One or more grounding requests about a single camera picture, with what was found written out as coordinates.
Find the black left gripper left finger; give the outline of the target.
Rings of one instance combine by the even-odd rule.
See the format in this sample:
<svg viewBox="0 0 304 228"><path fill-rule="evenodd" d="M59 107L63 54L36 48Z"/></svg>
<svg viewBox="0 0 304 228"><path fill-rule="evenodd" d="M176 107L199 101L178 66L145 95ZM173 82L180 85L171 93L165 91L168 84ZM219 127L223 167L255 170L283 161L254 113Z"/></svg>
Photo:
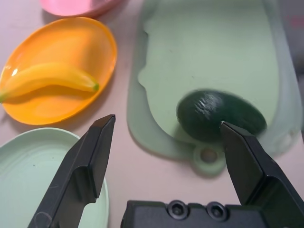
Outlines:
<svg viewBox="0 0 304 228"><path fill-rule="evenodd" d="M84 208L99 198L108 165L115 115L94 121L62 160L30 228L77 228Z"/></svg>

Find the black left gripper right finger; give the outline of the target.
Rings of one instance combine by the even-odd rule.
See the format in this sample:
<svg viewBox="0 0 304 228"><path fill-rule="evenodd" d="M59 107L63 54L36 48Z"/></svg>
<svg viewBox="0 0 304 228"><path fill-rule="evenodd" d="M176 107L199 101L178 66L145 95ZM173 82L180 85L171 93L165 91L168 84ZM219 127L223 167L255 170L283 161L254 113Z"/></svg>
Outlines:
<svg viewBox="0 0 304 228"><path fill-rule="evenodd" d="M227 122L220 131L227 169L241 205L257 209L268 228L302 228L304 201L257 138Z"/></svg>

